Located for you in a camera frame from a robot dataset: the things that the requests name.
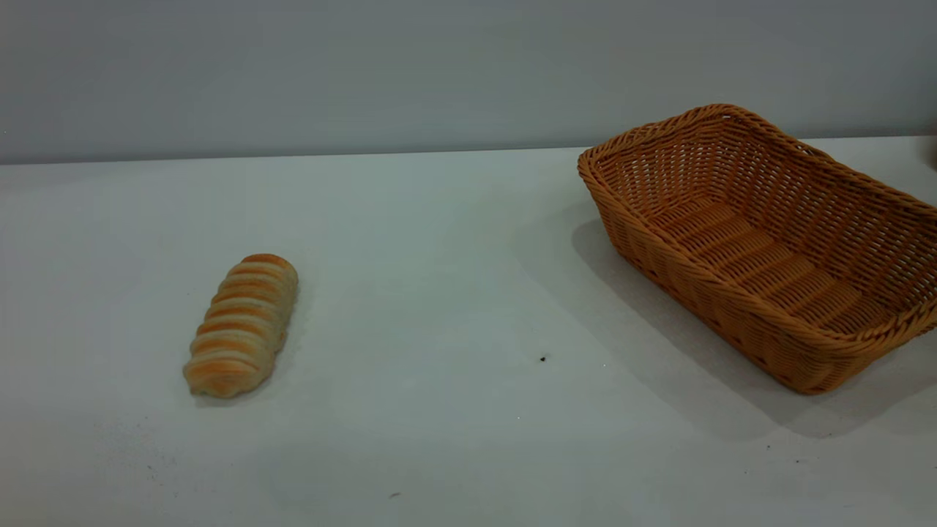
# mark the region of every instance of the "pastry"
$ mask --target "pastry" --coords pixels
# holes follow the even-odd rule
[[[299,277],[273,254],[244,258],[225,277],[189,346],[193,394],[231,398],[270,376],[286,340]]]

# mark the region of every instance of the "woven basket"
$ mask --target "woven basket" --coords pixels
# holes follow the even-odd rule
[[[754,113],[635,128],[579,173],[617,251],[797,392],[937,325],[937,209]]]

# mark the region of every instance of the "basket side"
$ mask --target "basket side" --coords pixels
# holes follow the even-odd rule
[[[838,163],[752,113],[726,121],[713,170],[730,205],[895,314],[855,335],[921,332],[937,316],[937,209]]]
[[[724,174],[712,170],[721,122],[708,117],[718,117],[723,107],[734,108],[697,108],[590,148],[579,159],[579,173],[605,188],[636,218],[717,193],[726,185]]]

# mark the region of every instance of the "gray wall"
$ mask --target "gray wall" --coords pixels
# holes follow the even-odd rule
[[[920,133],[937,1],[0,0],[0,76],[2,162]]]

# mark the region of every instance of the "basket bottom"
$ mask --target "basket bottom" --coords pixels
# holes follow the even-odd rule
[[[709,196],[678,203],[649,221],[671,234],[720,279],[738,284],[810,325],[848,335],[890,318],[874,299]]]

